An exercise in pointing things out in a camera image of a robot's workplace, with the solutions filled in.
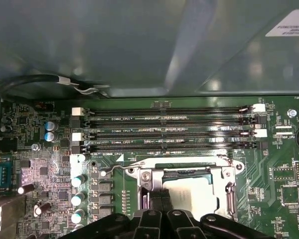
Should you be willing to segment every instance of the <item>blue capacitor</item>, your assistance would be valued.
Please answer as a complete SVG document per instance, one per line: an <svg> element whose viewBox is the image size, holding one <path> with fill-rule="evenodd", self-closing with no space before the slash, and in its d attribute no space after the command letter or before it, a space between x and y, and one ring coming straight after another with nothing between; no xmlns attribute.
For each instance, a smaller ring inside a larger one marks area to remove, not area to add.
<svg viewBox="0 0 299 239"><path fill-rule="evenodd" d="M58 130L59 125L56 122L48 121L45 123L44 127L47 131L56 131Z"/></svg>
<svg viewBox="0 0 299 239"><path fill-rule="evenodd" d="M59 139L59 136L57 133L55 132L47 132L45 135L44 135L44 139L45 141L48 141L48 142L56 142L58 141Z"/></svg>

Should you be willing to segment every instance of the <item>integrated circuit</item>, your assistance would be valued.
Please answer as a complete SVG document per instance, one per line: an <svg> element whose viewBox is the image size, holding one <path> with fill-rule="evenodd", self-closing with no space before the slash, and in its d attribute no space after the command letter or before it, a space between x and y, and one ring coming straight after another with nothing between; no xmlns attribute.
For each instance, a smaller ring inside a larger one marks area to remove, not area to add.
<svg viewBox="0 0 299 239"><path fill-rule="evenodd" d="M91 173L91 178L98 178L99 177L99 173Z"/></svg>
<svg viewBox="0 0 299 239"><path fill-rule="evenodd" d="M60 147L68 147L70 145L70 141L67 138L60 140Z"/></svg>
<svg viewBox="0 0 299 239"><path fill-rule="evenodd" d="M299 186L298 185L283 185L281 187L281 204L283 206L299 204Z"/></svg>
<svg viewBox="0 0 299 239"><path fill-rule="evenodd" d="M18 119L18 124L27 124L28 123L28 118L25 116L20 116Z"/></svg>
<svg viewBox="0 0 299 239"><path fill-rule="evenodd" d="M98 184L92 184L91 185L91 190L99 190L99 185Z"/></svg>
<svg viewBox="0 0 299 239"><path fill-rule="evenodd" d="M294 168L274 168L274 179L275 180L294 180L295 171Z"/></svg>
<svg viewBox="0 0 299 239"><path fill-rule="evenodd" d="M29 167L31 167L31 161L30 160L21 160L20 161L20 167L21 168L29 168Z"/></svg>
<svg viewBox="0 0 299 239"><path fill-rule="evenodd" d="M100 218L107 217L113 213L113 206L101 206L99 208L99 216Z"/></svg>
<svg viewBox="0 0 299 239"><path fill-rule="evenodd" d="M70 156L62 156L62 162L70 162Z"/></svg>
<svg viewBox="0 0 299 239"><path fill-rule="evenodd" d="M102 193L99 195L99 204L111 204L113 195L111 193Z"/></svg>
<svg viewBox="0 0 299 239"><path fill-rule="evenodd" d="M41 167L40 168L40 175L48 175L48 168L47 167Z"/></svg>
<svg viewBox="0 0 299 239"><path fill-rule="evenodd" d="M101 181L99 183L99 192L110 192L112 190L112 181Z"/></svg>
<svg viewBox="0 0 299 239"><path fill-rule="evenodd" d="M41 222L42 230L50 229L50 222Z"/></svg>
<svg viewBox="0 0 299 239"><path fill-rule="evenodd" d="M68 199L69 198L68 192L66 192L66 191L59 192L58 198L60 200L66 200L66 199Z"/></svg>

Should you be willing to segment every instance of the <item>wire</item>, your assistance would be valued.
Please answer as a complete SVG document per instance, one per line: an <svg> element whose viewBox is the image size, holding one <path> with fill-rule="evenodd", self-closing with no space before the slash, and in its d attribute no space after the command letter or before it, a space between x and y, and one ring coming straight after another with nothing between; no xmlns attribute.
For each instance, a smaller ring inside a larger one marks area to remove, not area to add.
<svg viewBox="0 0 299 239"><path fill-rule="evenodd" d="M29 100L27 98L20 97L20 96L11 96L10 94L8 94L8 91L10 91L11 89L17 86L27 85L31 83L43 83L43 82L59 83L60 77L56 75L28 75L28 76L18 76L18 77L6 79L0 84L0 98L3 100L18 102L20 104L25 104L31 107L35 107L34 100ZM80 90L79 88L74 87L72 85L78 92L80 92L83 95L89 95L98 92L98 89L90 88L90 85L86 83L79 82L72 79L71 79L71 83L75 84L76 86L79 86L80 88L88 88L86 90Z"/></svg>

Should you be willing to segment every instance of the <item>white label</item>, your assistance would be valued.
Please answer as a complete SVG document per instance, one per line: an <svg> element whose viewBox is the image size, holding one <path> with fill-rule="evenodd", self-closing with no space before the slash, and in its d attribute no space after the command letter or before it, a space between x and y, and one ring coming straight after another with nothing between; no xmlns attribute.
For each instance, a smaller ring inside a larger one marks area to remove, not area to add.
<svg viewBox="0 0 299 239"><path fill-rule="evenodd" d="M299 9L289 13L266 36L299 36Z"/></svg>

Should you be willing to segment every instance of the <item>microchip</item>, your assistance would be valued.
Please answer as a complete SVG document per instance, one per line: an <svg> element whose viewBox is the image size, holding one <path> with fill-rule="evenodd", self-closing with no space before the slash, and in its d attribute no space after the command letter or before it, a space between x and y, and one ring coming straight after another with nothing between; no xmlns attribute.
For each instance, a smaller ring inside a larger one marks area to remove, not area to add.
<svg viewBox="0 0 299 239"><path fill-rule="evenodd" d="M91 197L90 198L90 202L92 202L92 203L97 203L98 201L99 201L98 197Z"/></svg>
<svg viewBox="0 0 299 239"><path fill-rule="evenodd" d="M99 190L99 185L98 184L92 184L91 185L91 190Z"/></svg>
<svg viewBox="0 0 299 239"><path fill-rule="evenodd" d="M260 148L261 149L268 149L268 142L266 142L266 141L260 142Z"/></svg>
<svg viewBox="0 0 299 239"><path fill-rule="evenodd" d="M283 239L283 235L281 233L276 233L276 239Z"/></svg>
<svg viewBox="0 0 299 239"><path fill-rule="evenodd" d="M62 156L62 162L70 162L70 156Z"/></svg>
<svg viewBox="0 0 299 239"><path fill-rule="evenodd" d="M67 138L60 140L60 147L68 147L70 145L70 141Z"/></svg>
<svg viewBox="0 0 299 239"><path fill-rule="evenodd" d="M266 124L267 123L267 116L259 116L255 115L255 123L256 124Z"/></svg>
<svg viewBox="0 0 299 239"><path fill-rule="evenodd" d="M283 185L281 187L281 199L282 205L299 204L298 185Z"/></svg>
<svg viewBox="0 0 299 239"><path fill-rule="evenodd" d="M68 118L62 118L60 120L60 125L62 125L62 126L69 126L69 119Z"/></svg>
<svg viewBox="0 0 299 239"><path fill-rule="evenodd" d="M99 216L100 218L107 217L113 213L113 206L101 206L99 208Z"/></svg>
<svg viewBox="0 0 299 239"><path fill-rule="evenodd" d="M160 108L160 102L154 102L153 108Z"/></svg>
<svg viewBox="0 0 299 239"><path fill-rule="evenodd" d="M80 154L81 151L81 146L72 146L71 147L71 153L72 154Z"/></svg>
<svg viewBox="0 0 299 239"><path fill-rule="evenodd" d="M91 178L98 178L99 177L99 173L91 173Z"/></svg>
<svg viewBox="0 0 299 239"><path fill-rule="evenodd" d="M48 168L47 167L41 167L40 168L40 175L48 175Z"/></svg>
<svg viewBox="0 0 299 239"><path fill-rule="evenodd" d="M41 192L41 197L48 198L49 197L49 192Z"/></svg>
<svg viewBox="0 0 299 239"><path fill-rule="evenodd" d="M91 210L91 214L92 215L98 215L99 214L99 210L98 209L92 209Z"/></svg>
<svg viewBox="0 0 299 239"><path fill-rule="evenodd" d="M31 161L30 160L21 160L20 161L20 167L21 168L29 168L29 167L31 167Z"/></svg>
<svg viewBox="0 0 299 239"><path fill-rule="evenodd" d="M59 199L60 200L66 200L68 198L69 198L69 196L68 196L68 193L66 191L59 192Z"/></svg>
<svg viewBox="0 0 299 239"><path fill-rule="evenodd" d="M102 193L99 195L99 204L111 204L112 203L112 194Z"/></svg>
<svg viewBox="0 0 299 239"><path fill-rule="evenodd" d="M164 108L168 108L168 107L170 107L170 102L166 101L166 102L164 102L164 103L162 104L162 106L163 106Z"/></svg>
<svg viewBox="0 0 299 239"><path fill-rule="evenodd" d="M19 119L18 119L18 123L19 123L19 124L27 124L27 122L28 122L28 118L25 117L25 116L21 116L21 117L19 117Z"/></svg>
<svg viewBox="0 0 299 239"><path fill-rule="evenodd" d="M99 183L99 191L100 192L110 192L112 190L112 181L102 181Z"/></svg>
<svg viewBox="0 0 299 239"><path fill-rule="evenodd" d="M41 222L41 228L44 229L50 229L50 222Z"/></svg>
<svg viewBox="0 0 299 239"><path fill-rule="evenodd" d="M71 127L72 128L80 128L81 127L81 121L79 119L71 120Z"/></svg>

